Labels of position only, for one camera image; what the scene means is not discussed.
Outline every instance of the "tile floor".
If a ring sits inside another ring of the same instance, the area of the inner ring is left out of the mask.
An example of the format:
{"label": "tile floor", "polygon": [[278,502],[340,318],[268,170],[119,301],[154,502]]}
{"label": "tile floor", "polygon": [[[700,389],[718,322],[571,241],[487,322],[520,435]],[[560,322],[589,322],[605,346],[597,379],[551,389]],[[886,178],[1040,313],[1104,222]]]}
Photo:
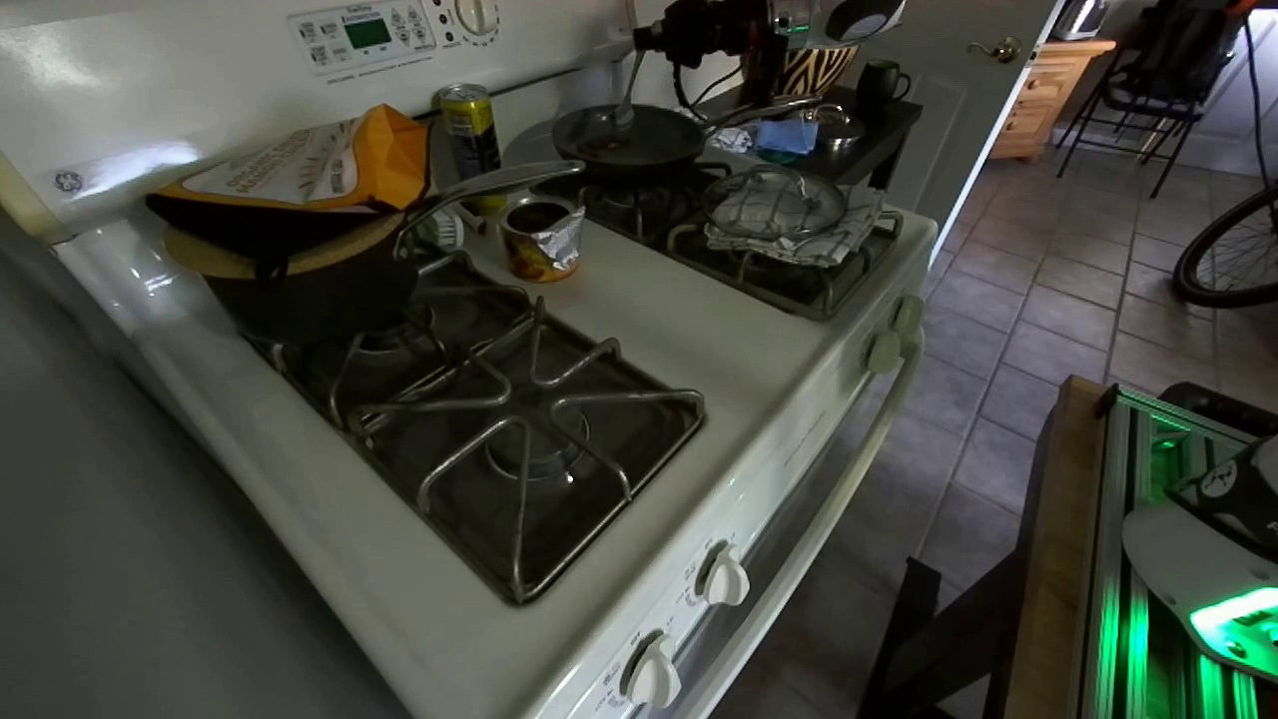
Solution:
{"label": "tile floor", "polygon": [[[1278,410],[1278,303],[1182,307],[1182,245],[1255,189],[1178,168],[1158,201],[1130,154],[989,162],[930,277],[925,363],[830,547],[757,647],[725,719],[853,716],[906,556],[958,596],[1018,532],[1038,427],[1066,374],[1199,379]],[[949,716],[977,716],[961,690]]]}

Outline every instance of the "pan handle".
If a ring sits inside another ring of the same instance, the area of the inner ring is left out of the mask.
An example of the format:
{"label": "pan handle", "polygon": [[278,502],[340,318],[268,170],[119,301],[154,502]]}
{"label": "pan handle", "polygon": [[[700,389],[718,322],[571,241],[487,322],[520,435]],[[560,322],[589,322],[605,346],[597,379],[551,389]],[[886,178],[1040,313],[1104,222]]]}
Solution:
{"label": "pan handle", "polygon": [[738,112],[725,112],[718,118],[705,118],[705,132],[749,124],[749,118],[766,118],[766,117],[789,117],[789,112],[807,112],[807,106],[821,106],[821,104],[830,104],[830,98],[821,98],[821,97],[788,97],[788,98],[776,98],[776,104],[761,104],[761,106],[738,106]]}

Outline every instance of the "frying pan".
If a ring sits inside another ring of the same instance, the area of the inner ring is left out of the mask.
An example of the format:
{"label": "frying pan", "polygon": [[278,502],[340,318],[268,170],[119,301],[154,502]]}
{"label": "frying pan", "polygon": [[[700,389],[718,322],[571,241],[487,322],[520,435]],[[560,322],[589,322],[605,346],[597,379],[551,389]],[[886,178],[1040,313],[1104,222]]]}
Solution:
{"label": "frying pan", "polygon": [[618,104],[593,104],[568,112],[555,124],[555,153],[568,160],[581,160],[589,178],[649,184],[668,178],[669,170],[688,170],[705,153],[705,134],[714,126],[788,117],[815,104],[818,98],[778,98],[766,106],[732,112],[712,124],[649,104],[630,104],[630,118],[614,118]]}

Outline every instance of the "stove knob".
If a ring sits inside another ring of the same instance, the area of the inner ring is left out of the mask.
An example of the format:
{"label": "stove knob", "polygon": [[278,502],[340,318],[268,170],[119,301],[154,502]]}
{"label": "stove knob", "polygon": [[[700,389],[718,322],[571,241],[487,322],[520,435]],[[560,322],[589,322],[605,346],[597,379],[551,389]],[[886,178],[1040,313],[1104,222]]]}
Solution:
{"label": "stove knob", "polygon": [[718,542],[704,567],[704,575],[694,580],[694,596],[704,603],[725,603],[738,607],[749,596],[749,575],[746,567],[732,556],[725,542]]}
{"label": "stove knob", "polygon": [[624,671],[624,695],[630,702],[669,706],[678,698],[678,668],[669,664],[669,638],[648,635]]}

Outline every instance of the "bicycle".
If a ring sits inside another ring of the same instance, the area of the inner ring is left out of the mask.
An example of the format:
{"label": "bicycle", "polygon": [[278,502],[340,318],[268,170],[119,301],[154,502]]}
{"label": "bicycle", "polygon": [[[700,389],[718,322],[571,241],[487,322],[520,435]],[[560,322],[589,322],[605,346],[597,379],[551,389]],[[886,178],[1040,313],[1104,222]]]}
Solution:
{"label": "bicycle", "polygon": [[1170,290],[1204,307],[1278,301],[1278,184],[1208,220],[1172,260]]}

